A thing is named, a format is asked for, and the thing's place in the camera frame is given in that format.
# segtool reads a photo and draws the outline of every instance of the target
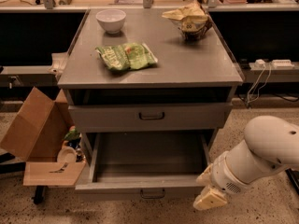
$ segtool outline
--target drawer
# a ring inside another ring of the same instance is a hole
[[[222,128],[231,109],[229,103],[69,106],[82,133]]]
[[[207,164],[196,131],[98,133],[76,193],[87,201],[194,197]]]

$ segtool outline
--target cardboard box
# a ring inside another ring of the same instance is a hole
[[[73,124],[62,91],[52,101],[33,88],[0,147],[26,161],[24,186],[74,186],[85,162],[57,162],[65,134]]]

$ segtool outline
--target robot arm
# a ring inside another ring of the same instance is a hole
[[[241,193],[255,180],[289,168],[299,169],[299,127],[276,117],[257,117],[247,124],[244,140],[197,178],[206,187],[193,206],[204,210],[225,205],[227,194]]]

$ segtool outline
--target green bag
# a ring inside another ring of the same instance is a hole
[[[124,43],[95,49],[111,71],[139,70],[158,62],[146,44]]]

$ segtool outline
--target floor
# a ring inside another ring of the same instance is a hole
[[[15,117],[18,105],[2,105],[0,139]],[[260,115],[273,115],[299,125],[299,102],[261,98],[246,109],[235,98],[234,109],[210,151],[214,160],[243,138],[246,123]],[[197,211],[193,199],[83,202],[73,189],[47,189],[45,201],[35,205],[34,187],[22,185],[23,172],[0,175],[1,223],[299,223],[299,197],[283,172],[256,181],[250,189],[231,196],[221,208]]]

